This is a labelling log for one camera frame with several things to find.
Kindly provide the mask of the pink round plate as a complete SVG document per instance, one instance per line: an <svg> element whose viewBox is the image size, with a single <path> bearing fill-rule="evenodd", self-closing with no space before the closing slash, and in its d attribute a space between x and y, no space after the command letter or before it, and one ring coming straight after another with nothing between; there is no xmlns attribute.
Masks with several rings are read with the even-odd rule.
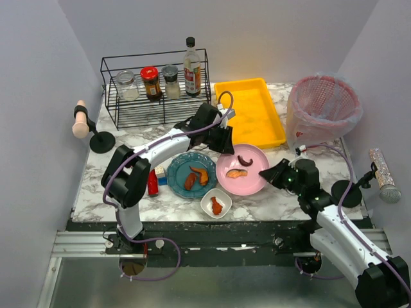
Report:
<svg viewBox="0 0 411 308"><path fill-rule="evenodd" d="M237 159L241 155L245 160L253 159L253 165L242 166ZM266 154L251 144L234 145L233 155L220 155L216 163L216 175L220 185L229 193L237 196L255 194L264 188L266 181L259 176L259 172L270 167ZM246 169L248 175L239 178L227 178L230 169Z"/></svg>

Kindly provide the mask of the grey cap salt grinder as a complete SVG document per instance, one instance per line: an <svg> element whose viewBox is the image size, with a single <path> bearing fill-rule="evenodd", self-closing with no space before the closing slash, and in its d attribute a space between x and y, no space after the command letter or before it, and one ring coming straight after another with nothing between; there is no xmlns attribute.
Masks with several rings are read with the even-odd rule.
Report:
<svg viewBox="0 0 411 308"><path fill-rule="evenodd" d="M169 99L180 97L180 86L178 82L178 68L176 65L165 65L161 72L165 81L165 92Z"/></svg>

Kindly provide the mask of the teal glass plate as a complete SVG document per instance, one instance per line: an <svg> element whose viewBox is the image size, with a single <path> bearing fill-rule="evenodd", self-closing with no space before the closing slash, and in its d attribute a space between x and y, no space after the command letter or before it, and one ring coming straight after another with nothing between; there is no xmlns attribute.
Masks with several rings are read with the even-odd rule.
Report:
<svg viewBox="0 0 411 308"><path fill-rule="evenodd" d="M205 169L208 174L208 182L205 185L200 183L200 173L192 170ZM196 174L197 179L190 190L184 187L187 177ZM169 188L182 198L202 198L208 191L217 184L216 164L207 155L199 152L186 152L175 157L167 168L166 172Z"/></svg>

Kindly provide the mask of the dark sauce glass bottle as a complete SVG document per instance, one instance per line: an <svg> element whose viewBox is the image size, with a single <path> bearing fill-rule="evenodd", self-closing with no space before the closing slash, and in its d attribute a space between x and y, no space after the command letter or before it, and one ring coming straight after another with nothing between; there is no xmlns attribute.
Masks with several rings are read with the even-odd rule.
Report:
<svg viewBox="0 0 411 308"><path fill-rule="evenodd" d="M200 57L195 50L195 38L186 39L187 51L184 55L184 82L188 96L196 97L201 92Z"/></svg>

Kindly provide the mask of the red lid sauce jar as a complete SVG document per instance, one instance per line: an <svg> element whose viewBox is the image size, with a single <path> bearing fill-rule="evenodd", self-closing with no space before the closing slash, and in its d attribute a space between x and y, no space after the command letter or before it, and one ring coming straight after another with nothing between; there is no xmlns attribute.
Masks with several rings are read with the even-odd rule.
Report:
<svg viewBox="0 0 411 308"><path fill-rule="evenodd" d="M158 101L162 96L159 84L159 72L154 66L146 66L141 69L141 79L144 83L146 96L150 101Z"/></svg>

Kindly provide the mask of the clear glass salt jar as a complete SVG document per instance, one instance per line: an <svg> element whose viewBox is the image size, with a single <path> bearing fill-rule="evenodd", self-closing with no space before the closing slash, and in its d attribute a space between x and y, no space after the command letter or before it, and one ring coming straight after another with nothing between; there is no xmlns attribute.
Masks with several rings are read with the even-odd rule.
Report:
<svg viewBox="0 0 411 308"><path fill-rule="evenodd" d="M121 99L135 101L139 97L137 79L132 71L120 71L116 75L116 88Z"/></svg>

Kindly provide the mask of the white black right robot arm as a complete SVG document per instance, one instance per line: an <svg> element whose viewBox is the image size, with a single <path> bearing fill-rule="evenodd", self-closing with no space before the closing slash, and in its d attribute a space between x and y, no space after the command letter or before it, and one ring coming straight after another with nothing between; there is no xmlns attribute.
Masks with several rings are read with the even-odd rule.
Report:
<svg viewBox="0 0 411 308"><path fill-rule="evenodd" d="M353 287L362 307L410 305L410 276L401 257L376 246L320 186L314 161L282 159L260 176L278 189L297 196L299 205L319 228L310 234L311 246L325 255Z"/></svg>

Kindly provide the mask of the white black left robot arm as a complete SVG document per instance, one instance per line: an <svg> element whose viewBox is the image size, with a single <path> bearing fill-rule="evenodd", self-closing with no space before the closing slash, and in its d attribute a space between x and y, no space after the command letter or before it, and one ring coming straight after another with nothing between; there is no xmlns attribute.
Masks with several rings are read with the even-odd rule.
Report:
<svg viewBox="0 0 411 308"><path fill-rule="evenodd" d="M210 150L234 154L232 127L233 104L224 108L202 104L196 114L178 124L158 139L138 146L118 147L101 179L103 202L115 208L117 228L129 241L143 231L139 201L146 192L150 172L174 155L205 144Z"/></svg>

